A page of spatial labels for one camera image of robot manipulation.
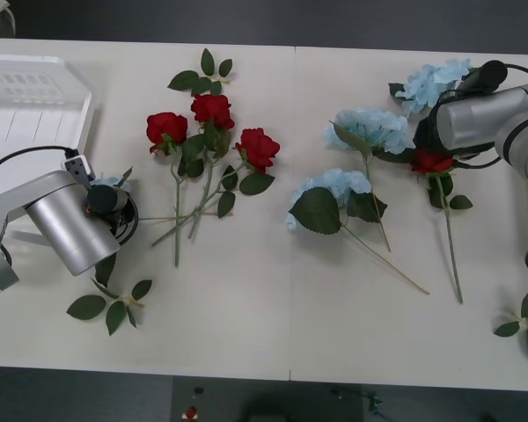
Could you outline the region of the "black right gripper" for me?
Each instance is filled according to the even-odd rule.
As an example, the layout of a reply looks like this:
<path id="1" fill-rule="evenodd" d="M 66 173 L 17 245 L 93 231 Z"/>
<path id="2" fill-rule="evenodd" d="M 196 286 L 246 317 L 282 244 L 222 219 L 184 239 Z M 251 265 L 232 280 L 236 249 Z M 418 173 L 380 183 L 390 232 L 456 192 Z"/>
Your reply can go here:
<path id="1" fill-rule="evenodd" d="M 440 138 L 436 127 L 438 109 L 439 106 L 436 105 L 425 118 L 419 121 L 413 137 L 413 142 L 417 149 L 432 152 L 440 151 Z"/>

